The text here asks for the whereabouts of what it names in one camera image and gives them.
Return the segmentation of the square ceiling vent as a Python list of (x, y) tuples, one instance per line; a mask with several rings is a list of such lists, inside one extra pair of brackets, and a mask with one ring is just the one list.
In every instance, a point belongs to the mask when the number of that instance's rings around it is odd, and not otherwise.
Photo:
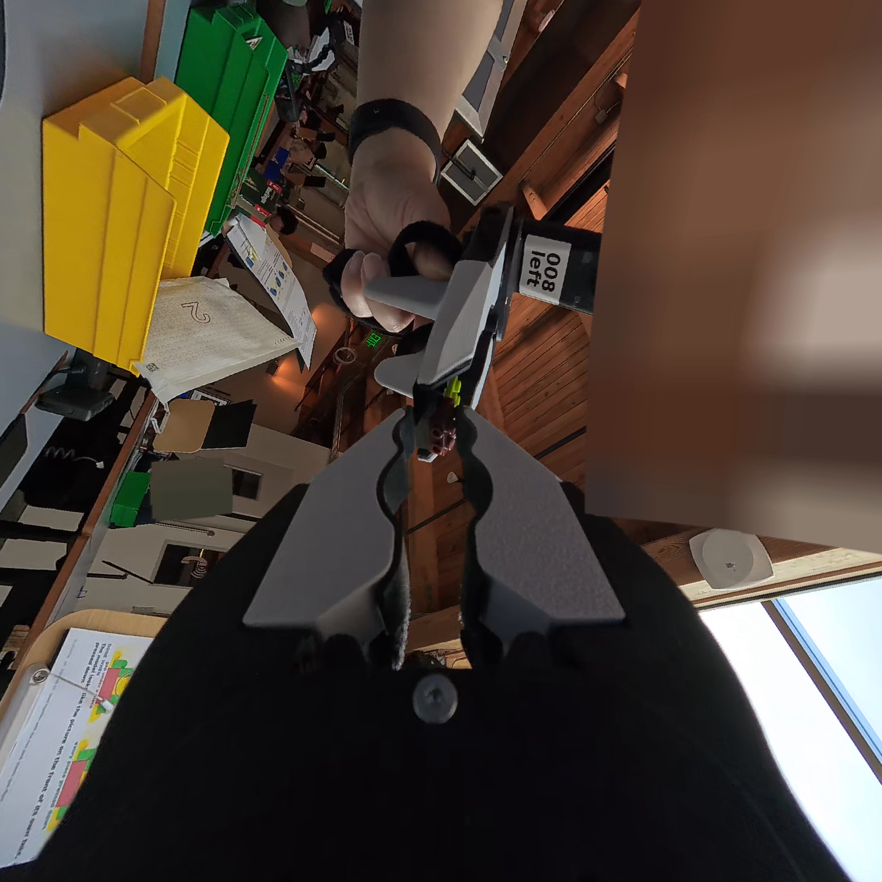
[(455, 153), (446, 154), (439, 179), (447, 182), (472, 206), (478, 206), (503, 178), (474, 141), (467, 138)]

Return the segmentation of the laminated printed sheet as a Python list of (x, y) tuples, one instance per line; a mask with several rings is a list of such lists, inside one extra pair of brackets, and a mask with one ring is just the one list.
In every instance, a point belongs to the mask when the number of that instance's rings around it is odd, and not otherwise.
[(64, 635), (2, 764), (2, 868), (32, 862), (69, 813), (152, 641), (83, 628)]

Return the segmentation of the white instruction booklet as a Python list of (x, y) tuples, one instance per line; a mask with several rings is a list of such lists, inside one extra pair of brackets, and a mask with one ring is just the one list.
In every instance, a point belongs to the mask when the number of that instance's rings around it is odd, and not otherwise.
[(305, 368), (311, 368), (317, 327), (303, 286), (294, 274), (290, 258), (274, 239), (274, 231), (248, 215), (238, 214), (227, 221), (225, 237), (288, 325)]

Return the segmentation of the white round ceiling device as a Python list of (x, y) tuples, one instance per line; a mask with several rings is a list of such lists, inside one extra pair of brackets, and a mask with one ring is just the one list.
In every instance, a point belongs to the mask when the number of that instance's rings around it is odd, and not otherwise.
[(775, 571), (766, 547), (754, 534), (714, 528), (689, 540), (692, 559), (713, 591), (754, 588)]

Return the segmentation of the person's left forearm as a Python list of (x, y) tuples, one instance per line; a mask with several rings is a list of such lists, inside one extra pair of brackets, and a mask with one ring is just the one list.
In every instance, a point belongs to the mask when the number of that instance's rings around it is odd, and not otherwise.
[(395, 99), (445, 134), (498, 23), (501, 1), (365, 1), (357, 104)]

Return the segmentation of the small green bin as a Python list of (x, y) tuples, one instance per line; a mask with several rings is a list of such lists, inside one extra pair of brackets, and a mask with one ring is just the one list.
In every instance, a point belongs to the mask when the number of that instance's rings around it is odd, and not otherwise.
[(114, 497), (109, 515), (109, 525), (128, 528), (138, 524), (141, 510), (149, 506), (146, 502), (151, 472), (129, 471), (122, 479)]

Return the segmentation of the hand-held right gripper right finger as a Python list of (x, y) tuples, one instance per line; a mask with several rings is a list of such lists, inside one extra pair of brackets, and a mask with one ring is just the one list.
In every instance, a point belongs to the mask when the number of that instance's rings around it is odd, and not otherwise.
[(522, 635), (623, 623), (564, 484), (469, 407), (458, 412), (458, 455), (474, 510), (459, 595), (471, 666), (500, 663)]

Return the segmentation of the small brown and lime brick assembly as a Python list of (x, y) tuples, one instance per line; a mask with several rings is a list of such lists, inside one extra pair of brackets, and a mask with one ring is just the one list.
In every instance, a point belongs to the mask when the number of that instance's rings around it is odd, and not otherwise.
[(414, 442), (420, 461), (431, 463), (455, 447), (460, 390), (461, 380), (457, 376), (437, 387), (415, 387)]

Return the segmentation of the black power adapter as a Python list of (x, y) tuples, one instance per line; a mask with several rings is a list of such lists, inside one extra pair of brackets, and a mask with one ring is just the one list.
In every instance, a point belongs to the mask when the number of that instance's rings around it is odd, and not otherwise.
[(79, 422), (102, 413), (116, 398), (104, 385), (109, 363), (77, 348), (52, 369), (36, 392), (33, 406)]

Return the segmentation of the white paper bag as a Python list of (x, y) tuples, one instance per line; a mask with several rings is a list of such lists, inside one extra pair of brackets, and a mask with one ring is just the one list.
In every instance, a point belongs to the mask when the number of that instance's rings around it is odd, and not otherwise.
[(310, 364), (317, 328), (303, 288), (282, 293), (278, 327), (222, 279), (161, 281), (146, 347), (135, 369), (163, 405), (201, 386), (285, 356), (296, 348)]

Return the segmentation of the grey desk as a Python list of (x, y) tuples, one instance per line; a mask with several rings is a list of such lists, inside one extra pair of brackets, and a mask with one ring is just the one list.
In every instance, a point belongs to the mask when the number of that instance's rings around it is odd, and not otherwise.
[(2, 2), (2, 430), (25, 415), (28, 447), (2, 506), (59, 418), (31, 399), (67, 351), (43, 331), (41, 123), (132, 76), (153, 79), (167, 2)]

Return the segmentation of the yellow storage bin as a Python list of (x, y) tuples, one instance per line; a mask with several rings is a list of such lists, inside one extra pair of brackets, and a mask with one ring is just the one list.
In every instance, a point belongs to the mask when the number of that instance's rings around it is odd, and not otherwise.
[(160, 77), (92, 94), (41, 135), (44, 331), (134, 369), (160, 281), (191, 273), (228, 134)]

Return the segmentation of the window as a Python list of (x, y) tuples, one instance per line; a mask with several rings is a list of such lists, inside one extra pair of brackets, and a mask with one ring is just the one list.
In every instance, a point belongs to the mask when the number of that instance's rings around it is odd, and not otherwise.
[(851, 879), (880, 880), (880, 576), (700, 617), (811, 823)]

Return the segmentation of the person's left hand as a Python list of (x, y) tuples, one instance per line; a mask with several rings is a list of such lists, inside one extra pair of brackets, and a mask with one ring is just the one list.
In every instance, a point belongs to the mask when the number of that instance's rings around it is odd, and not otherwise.
[(365, 287), (389, 275), (388, 253), (405, 226), (430, 221), (450, 228), (447, 205), (433, 182), (434, 171), (429, 147), (399, 129), (367, 138), (352, 163), (345, 244), (355, 253), (341, 275), (341, 296), (355, 317), (373, 318), (389, 333), (424, 321), (367, 297)]

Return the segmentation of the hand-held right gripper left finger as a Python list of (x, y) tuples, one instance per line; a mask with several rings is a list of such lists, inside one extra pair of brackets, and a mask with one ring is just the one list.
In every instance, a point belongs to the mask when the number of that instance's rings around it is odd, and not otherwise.
[(311, 481), (243, 616), (260, 629), (355, 640), (400, 669), (411, 598), (399, 519), (409, 493), (413, 409), (400, 408)]

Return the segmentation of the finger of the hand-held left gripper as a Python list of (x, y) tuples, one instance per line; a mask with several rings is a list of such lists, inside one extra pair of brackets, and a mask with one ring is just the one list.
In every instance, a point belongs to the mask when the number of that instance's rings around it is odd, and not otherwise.
[(502, 279), (502, 260), (493, 264), (476, 260), (458, 262), (443, 293), (439, 292), (441, 281), (418, 276), (419, 282), (432, 285), (432, 294), (422, 294), (420, 315), (427, 317), (428, 306), (437, 306), (417, 375), (418, 385), (434, 387), (460, 373), (468, 358), (468, 350), (460, 347), (460, 332), (481, 332), (497, 304)]
[(486, 324), (476, 330), (460, 332), (461, 348), (468, 350), (466, 364), (460, 370), (460, 405), (476, 410), (490, 373), (497, 343), (497, 324)]

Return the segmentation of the light wooden chair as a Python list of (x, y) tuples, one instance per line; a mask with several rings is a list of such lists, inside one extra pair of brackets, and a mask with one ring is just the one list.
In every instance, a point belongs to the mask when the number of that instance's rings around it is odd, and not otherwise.
[(216, 409), (215, 403), (209, 400), (172, 400), (162, 430), (153, 439), (153, 450), (168, 454), (200, 451)]

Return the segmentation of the green storage bin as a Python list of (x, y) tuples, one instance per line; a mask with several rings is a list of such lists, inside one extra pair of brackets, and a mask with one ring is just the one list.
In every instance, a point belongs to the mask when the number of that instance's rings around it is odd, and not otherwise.
[(255, 2), (191, 7), (175, 84), (226, 131), (205, 230), (218, 235), (237, 203), (288, 60)]

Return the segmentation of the black wristband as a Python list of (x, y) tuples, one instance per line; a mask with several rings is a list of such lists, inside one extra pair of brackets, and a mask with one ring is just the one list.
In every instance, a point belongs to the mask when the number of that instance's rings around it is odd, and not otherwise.
[(368, 139), (388, 130), (401, 130), (422, 141), (430, 149), (437, 183), (442, 159), (442, 140), (433, 122), (418, 107), (395, 98), (360, 104), (353, 112), (347, 134), (347, 158), (353, 163), (359, 147)]

